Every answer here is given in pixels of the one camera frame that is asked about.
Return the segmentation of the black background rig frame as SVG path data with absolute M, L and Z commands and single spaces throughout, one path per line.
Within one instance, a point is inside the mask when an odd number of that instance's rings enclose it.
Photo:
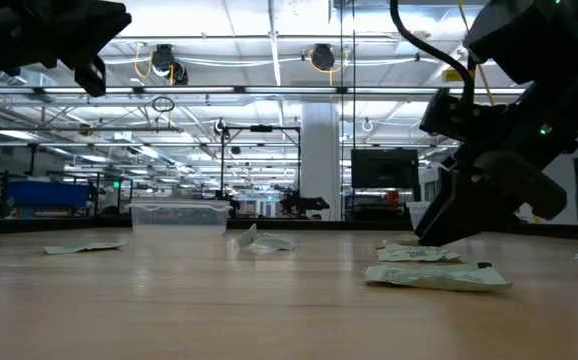
M 223 197 L 225 195 L 225 183 L 224 183 L 224 176 L 225 176 L 225 148 L 227 146 L 225 135 L 227 131 L 234 130 L 235 133 L 230 137 L 230 141 L 235 140 L 238 135 L 243 131 L 247 130 L 251 133 L 269 133 L 273 131 L 280 131 L 290 142 L 297 148 L 297 185 L 301 185 L 301 156 L 302 156 L 302 134 L 301 128 L 299 126 L 273 126 L 269 124 L 259 124 L 259 125 L 250 125 L 250 126 L 235 126 L 229 127 L 222 123 L 221 133 L 220 133 L 220 190 L 219 195 Z M 297 133 L 297 141 L 294 141 L 288 135 L 288 131 L 295 131 Z

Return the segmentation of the black monitor screen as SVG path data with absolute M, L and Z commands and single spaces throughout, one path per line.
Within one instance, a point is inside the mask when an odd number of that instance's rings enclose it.
M 408 149 L 356 149 L 351 152 L 353 188 L 414 189 L 419 186 L 418 154 Z

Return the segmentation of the black aluminium table frame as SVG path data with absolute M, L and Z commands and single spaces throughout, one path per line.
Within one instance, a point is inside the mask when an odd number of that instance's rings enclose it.
M 259 229 L 300 231 L 410 231 L 405 222 L 331 222 L 311 220 L 256 220 Z M 131 228 L 128 218 L 0 219 L 0 234 L 79 230 L 87 228 Z M 486 229 L 486 232 L 578 239 L 578 225 L 518 223 Z

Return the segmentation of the white building pillar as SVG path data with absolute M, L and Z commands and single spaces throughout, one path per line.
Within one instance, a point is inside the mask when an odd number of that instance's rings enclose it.
M 341 219 L 339 121 L 334 103 L 302 104 L 300 191 L 329 205 L 316 211 L 325 221 Z

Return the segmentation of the clear rectangular plastic bin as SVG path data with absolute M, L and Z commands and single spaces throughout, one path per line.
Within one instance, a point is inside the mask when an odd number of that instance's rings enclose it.
M 138 234 L 222 235 L 232 206 L 216 200 L 144 200 L 129 204 Z

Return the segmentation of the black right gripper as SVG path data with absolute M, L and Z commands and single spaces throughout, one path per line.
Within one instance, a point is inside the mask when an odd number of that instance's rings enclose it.
M 444 246 L 480 233 L 507 232 L 522 223 L 523 204 L 543 219 L 567 205 L 562 186 L 543 173 L 575 148 L 578 101 L 524 99 L 495 106 L 484 134 L 462 142 L 450 171 L 438 170 L 440 190 L 415 228 L 419 244 Z

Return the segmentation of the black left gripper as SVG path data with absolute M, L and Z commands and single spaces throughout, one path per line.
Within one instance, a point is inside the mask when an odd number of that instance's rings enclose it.
M 104 0 L 4 0 L 14 20 L 0 39 L 0 66 L 19 68 L 64 63 L 92 96 L 106 91 L 98 53 L 124 30 L 132 16 L 126 6 Z

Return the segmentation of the thin black vertical pole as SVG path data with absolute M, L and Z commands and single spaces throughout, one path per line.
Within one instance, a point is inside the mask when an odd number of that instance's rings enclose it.
M 357 93 L 355 92 L 355 86 L 356 86 L 356 74 L 357 74 L 357 70 L 356 70 L 356 65 L 357 65 L 357 59 L 356 59 L 356 25 L 355 25 L 355 0 L 349 0 L 350 1 L 350 11 L 351 11 L 351 15 L 348 16 L 349 19 L 349 27 L 350 27 L 350 31 L 351 31 L 351 43 L 348 47 L 348 58 L 347 60 L 350 61 L 350 63 L 353 63 L 351 65 L 347 66 L 347 70 L 348 72 L 350 72 L 350 74 L 352 74 L 352 82 L 351 85 L 345 85 L 346 88 L 346 93 L 351 94 L 352 90 L 353 90 L 353 94 L 350 95 L 352 97 L 352 112 L 351 112 L 351 120 L 350 120 L 350 124 L 351 124 L 351 135 L 349 135 L 349 138 L 351 139 L 352 143 L 349 147 L 349 155 L 350 155 L 350 174 L 351 174 L 351 178 L 350 178 L 350 198 L 349 198 L 349 211 L 348 211 L 348 219 L 347 217 L 345 219 L 347 219 L 348 221 L 352 221 L 355 220 L 355 188 L 353 186 L 353 169 L 352 169 L 352 165 L 353 165 L 353 155 L 354 155 L 354 151 L 356 150 L 356 95 Z M 345 4 L 347 4 L 347 0 L 342 1 L 341 0 L 341 15 L 340 15 L 340 20 L 342 19 L 342 10 L 345 6 Z

